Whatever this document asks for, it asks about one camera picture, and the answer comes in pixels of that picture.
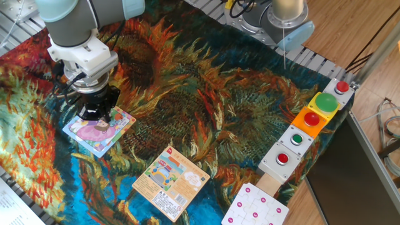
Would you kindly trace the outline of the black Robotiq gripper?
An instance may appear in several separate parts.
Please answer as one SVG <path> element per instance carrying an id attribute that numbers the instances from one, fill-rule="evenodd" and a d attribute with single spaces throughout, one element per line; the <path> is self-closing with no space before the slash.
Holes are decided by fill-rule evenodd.
<path id="1" fill-rule="evenodd" d="M 80 94 L 78 100 L 78 116 L 85 121 L 104 121 L 111 122 L 110 115 L 107 114 L 116 105 L 121 91 L 115 86 L 105 86 L 100 91 L 90 94 Z M 92 114 L 100 113 L 100 110 L 105 110 L 106 114 L 97 114 L 93 117 Z"/>

